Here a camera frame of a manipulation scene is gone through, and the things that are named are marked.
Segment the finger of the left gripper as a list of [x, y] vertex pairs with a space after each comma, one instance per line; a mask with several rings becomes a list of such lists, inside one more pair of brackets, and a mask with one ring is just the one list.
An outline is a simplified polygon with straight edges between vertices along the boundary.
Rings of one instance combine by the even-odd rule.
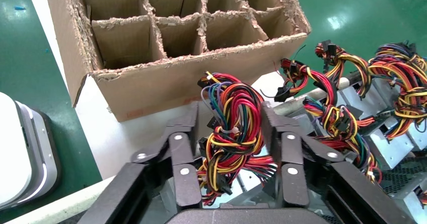
[[308, 207], [314, 186], [340, 223], [413, 223], [340, 152], [307, 136], [297, 120], [276, 114], [268, 102], [261, 116], [264, 143], [277, 165], [278, 207]]
[[184, 115], [170, 120], [158, 140], [132, 155], [79, 223], [140, 223], [155, 191], [170, 178], [177, 210], [200, 208], [197, 117], [198, 103], [192, 102]]

